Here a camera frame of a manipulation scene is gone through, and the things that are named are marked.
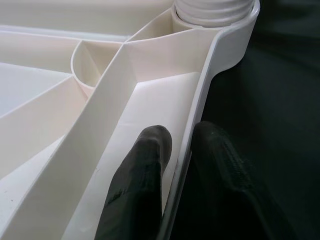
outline white cylinder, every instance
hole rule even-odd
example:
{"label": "white cylinder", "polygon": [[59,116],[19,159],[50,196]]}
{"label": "white cylinder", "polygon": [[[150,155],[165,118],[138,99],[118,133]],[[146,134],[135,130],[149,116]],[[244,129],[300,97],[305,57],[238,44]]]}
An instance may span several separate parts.
{"label": "white cylinder", "polygon": [[243,19],[252,10],[254,0],[175,0],[174,5],[186,23],[216,28]]}

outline dark background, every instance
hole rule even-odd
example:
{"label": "dark background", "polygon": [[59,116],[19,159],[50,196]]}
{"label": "dark background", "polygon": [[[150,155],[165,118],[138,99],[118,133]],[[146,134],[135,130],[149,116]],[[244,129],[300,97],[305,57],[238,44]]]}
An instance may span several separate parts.
{"label": "dark background", "polygon": [[[231,136],[298,239],[320,239],[320,0],[261,0],[243,60],[211,82],[202,120]],[[172,239],[211,239],[190,162]]]}

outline white plastic part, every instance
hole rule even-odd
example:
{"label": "white plastic part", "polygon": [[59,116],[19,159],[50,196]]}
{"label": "white plastic part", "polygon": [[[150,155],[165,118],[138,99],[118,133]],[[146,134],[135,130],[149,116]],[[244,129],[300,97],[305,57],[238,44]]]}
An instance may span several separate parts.
{"label": "white plastic part", "polygon": [[255,0],[175,0],[178,16],[185,22],[208,28],[224,27],[245,18]]}
{"label": "white plastic part", "polygon": [[[156,124],[167,127],[173,140],[158,236],[169,239],[192,130],[211,79],[243,57],[259,1],[243,19],[219,28],[183,22],[174,5],[167,9],[168,0],[135,1],[130,13],[129,0],[32,1],[0,2],[0,23],[7,25],[0,26],[0,62],[72,76],[54,77],[57,85],[0,117],[0,148],[7,156],[0,157],[7,175],[0,191],[16,186],[21,171],[28,178],[23,187],[10,189],[15,204],[0,192],[0,212],[15,208],[0,213],[1,240],[93,239],[114,172],[140,131]],[[43,22],[35,22],[37,9]],[[102,17],[106,9],[114,12]],[[146,9],[151,12],[142,16]],[[9,10],[21,15],[8,16]],[[79,19],[78,10],[92,19]],[[123,14],[126,20],[119,23]],[[37,174],[26,174],[30,169]]]}

